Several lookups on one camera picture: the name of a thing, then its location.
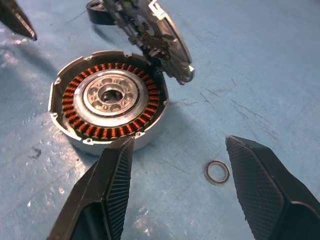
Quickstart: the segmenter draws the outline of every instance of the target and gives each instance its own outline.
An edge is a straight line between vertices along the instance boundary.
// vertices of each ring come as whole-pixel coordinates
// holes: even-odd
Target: blue work surface
[[[0,27],[0,239],[44,240],[73,185],[97,160],[75,151],[47,113],[57,72],[79,56],[139,53],[116,26],[93,27],[85,0],[19,0],[38,34]],[[320,1],[163,0],[196,70],[167,78],[161,134],[134,153],[123,240],[252,240],[230,167],[227,135],[270,147],[320,198]]]

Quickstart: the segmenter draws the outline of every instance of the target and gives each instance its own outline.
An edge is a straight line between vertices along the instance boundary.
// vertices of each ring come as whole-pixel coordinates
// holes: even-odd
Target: copper winding
[[[148,104],[144,111],[135,120],[118,127],[100,127],[84,122],[75,112],[73,107],[74,92],[79,84],[87,78],[89,75],[99,72],[105,69],[122,69],[140,77],[148,89],[149,99]],[[66,87],[62,98],[62,111],[64,116],[68,119],[70,125],[81,135],[94,139],[102,140],[114,140],[127,135],[132,135],[146,126],[157,113],[157,109],[160,102],[160,92],[155,81],[146,74],[143,70],[140,71],[138,67],[134,67],[125,63],[104,63],[95,65],[82,71],[77,75],[70,84]]]

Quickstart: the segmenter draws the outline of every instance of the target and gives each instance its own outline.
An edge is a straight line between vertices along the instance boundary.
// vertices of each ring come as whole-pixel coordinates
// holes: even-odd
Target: silver casing
[[[135,7],[126,7],[128,2],[134,3]],[[129,36],[129,41],[137,45],[148,59],[153,58],[156,48],[149,48],[141,34],[132,27],[124,15],[133,18],[135,24],[146,23],[149,32],[155,41],[168,46],[170,58],[154,57],[160,65],[160,71],[166,72],[169,77],[174,77],[181,84],[190,82],[195,75],[191,66],[192,59],[189,50],[178,32],[171,17],[161,8],[158,0],[104,0],[104,6],[114,18],[118,27]]]
[[[79,57],[78,59],[75,59],[74,61],[70,62],[68,65],[66,65],[59,73],[58,78],[55,82],[52,83],[51,89],[50,89],[50,97],[49,97],[49,104],[48,104],[48,111],[50,113],[50,117],[52,119],[52,122],[54,125],[61,130],[67,137],[67,139],[70,141],[70,143],[75,146],[77,149],[88,153],[92,155],[101,155],[104,148],[112,143],[113,141],[96,141],[91,138],[81,138],[79,137],[73,128],[69,126],[67,123],[65,117],[63,116],[62,112],[62,97],[64,90],[66,86],[71,82],[72,79],[69,79],[65,75],[70,70],[70,68],[78,65],[79,63],[83,61],[90,61],[92,58],[105,55],[105,54],[120,54],[123,57],[134,57],[139,58],[140,60],[146,61],[146,59],[140,55],[137,54],[124,54],[123,51],[99,51],[93,53],[91,56],[84,58]],[[143,132],[137,132],[135,134],[135,144],[134,144],[134,150],[138,150],[142,147],[144,147],[146,144],[148,144],[151,140],[154,139],[154,137],[161,131],[161,129],[164,126],[164,116],[167,110],[168,106],[168,90],[166,87],[165,80],[163,78],[163,75],[161,75],[161,85],[164,88],[164,94],[165,99],[163,102],[163,110],[161,114],[157,117],[157,119],[148,126]]]

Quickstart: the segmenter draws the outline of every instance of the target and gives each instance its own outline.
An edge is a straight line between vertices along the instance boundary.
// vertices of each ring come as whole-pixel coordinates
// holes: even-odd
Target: metal ring
[[[223,171],[224,171],[224,178],[222,180],[216,180],[214,179],[210,173],[209,173],[209,169],[211,166],[213,165],[217,165],[217,166],[220,166]],[[211,162],[209,162],[205,168],[204,168],[204,176],[205,178],[207,179],[207,181],[213,185],[216,185],[216,184],[224,184],[226,181],[228,181],[229,177],[230,177],[230,171],[229,171],[229,168],[227,167],[227,165],[222,162],[222,161],[219,161],[219,160],[213,160]]]

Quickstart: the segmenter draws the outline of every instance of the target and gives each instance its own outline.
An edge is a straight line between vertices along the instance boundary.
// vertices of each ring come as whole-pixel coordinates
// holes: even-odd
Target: disassembled motor
[[[87,5],[94,23],[105,19],[110,25],[109,14],[144,57],[101,51],[58,73],[51,86],[50,115],[78,149],[100,155],[106,145],[125,136],[135,136],[134,149],[142,148],[160,131],[168,105],[163,71],[182,85],[194,77],[184,41],[168,15],[159,16],[159,9],[147,0],[139,5],[107,0],[104,8],[96,1]]]

